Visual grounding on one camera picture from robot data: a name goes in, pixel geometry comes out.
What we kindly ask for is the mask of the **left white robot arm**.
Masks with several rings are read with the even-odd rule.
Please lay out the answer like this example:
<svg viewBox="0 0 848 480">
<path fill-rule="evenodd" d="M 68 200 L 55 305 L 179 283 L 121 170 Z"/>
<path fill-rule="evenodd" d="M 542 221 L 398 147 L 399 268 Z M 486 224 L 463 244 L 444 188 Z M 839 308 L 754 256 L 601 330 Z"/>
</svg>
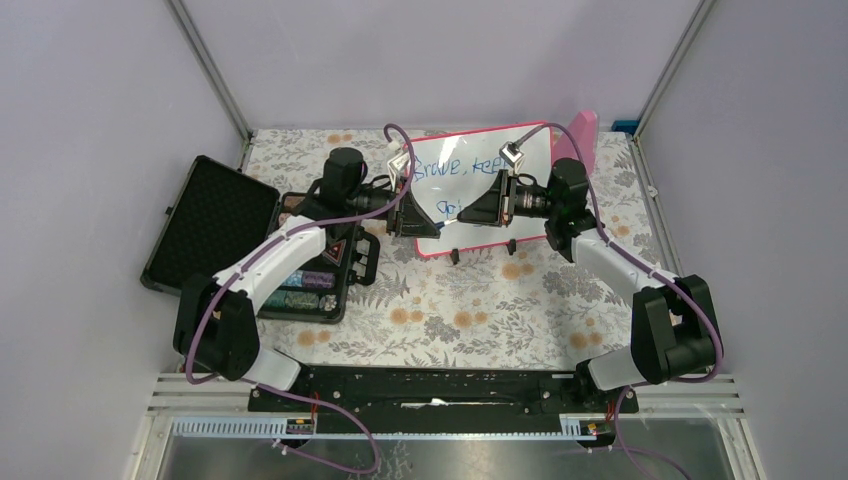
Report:
<svg viewBox="0 0 848 480">
<path fill-rule="evenodd" d="M 288 411 L 309 401 L 310 385 L 292 357 L 263 346 L 257 317 L 284 282 L 313 259 L 327 258 L 332 242 L 345 239 L 362 221 L 377 219 L 399 236 L 436 238 L 439 227 L 417 206 L 411 192 L 415 173 L 410 142 L 392 143 L 387 182 L 365 180 L 361 152 L 340 147 L 325 160 L 323 174 L 289 217 L 243 259 L 213 276 L 195 274 L 180 294 L 175 348 L 185 356 L 192 385 L 215 379 L 245 381 L 272 389 Z"/>
</svg>

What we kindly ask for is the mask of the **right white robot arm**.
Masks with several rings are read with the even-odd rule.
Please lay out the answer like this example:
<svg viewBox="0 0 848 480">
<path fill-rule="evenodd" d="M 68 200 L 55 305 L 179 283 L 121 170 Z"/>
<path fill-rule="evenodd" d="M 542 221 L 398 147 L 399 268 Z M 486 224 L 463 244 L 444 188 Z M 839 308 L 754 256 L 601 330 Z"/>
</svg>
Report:
<svg viewBox="0 0 848 480">
<path fill-rule="evenodd" d="M 585 166 L 562 158 L 545 186 L 526 174 L 499 171 L 492 186 L 457 215 L 461 223 L 497 227 L 516 217 L 544 219 L 550 247 L 630 306 L 628 345 L 582 362 L 575 372 L 575 402 L 589 412 L 601 410 L 624 386 L 661 384 L 701 369 L 713 375 L 724 357 L 706 282 L 652 268 L 612 240 L 598 213 Z"/>
</svg>

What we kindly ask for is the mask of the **pink framed whiteboard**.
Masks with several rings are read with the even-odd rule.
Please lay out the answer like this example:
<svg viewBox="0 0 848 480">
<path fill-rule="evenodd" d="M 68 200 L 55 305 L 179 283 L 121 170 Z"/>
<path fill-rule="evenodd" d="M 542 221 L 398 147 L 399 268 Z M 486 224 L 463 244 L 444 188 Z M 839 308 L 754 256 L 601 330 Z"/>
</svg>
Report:
<svg viewBox="0 0 848 480">
<path fill-rule="evenodd" d="M 415 200 L 435 223 L 455 218 L 492 186 L 499 170 L 508 167 L 499 156 L 502 146 L 534 127 L 527 123 L 415 138 L 411 187 Z M 456 222 L 443 227 L 438 239 L 418 239 L 416 249 L 428 258 L 454 249 L 467 251 L 543 236 L 541 219 L 517 217 L 503 227 Z"/>
</svg>

